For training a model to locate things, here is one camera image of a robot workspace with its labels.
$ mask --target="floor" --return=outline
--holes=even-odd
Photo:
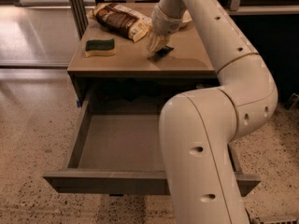
[[[71,60],[69,9],[0,7],[0,15],[0,63]],[[0,224],[176,223],[168,196],[58,194],[43,179],[61,168],[80,111],[65,70],[0,69],[0,101]],[[278,105],[260,130],[234,141],[244,173],[262,178],[244,198],[251,217],[299,214],[298,131],[299,109]]]

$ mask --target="white robotic arm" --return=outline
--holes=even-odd
[[[278,92],[258,51],[217,0],[161,0],[153,34],[171,35],[189,10],[220,86],[170,99],[160,143],[179,224],[249,223],[227,144],[264,125]]]

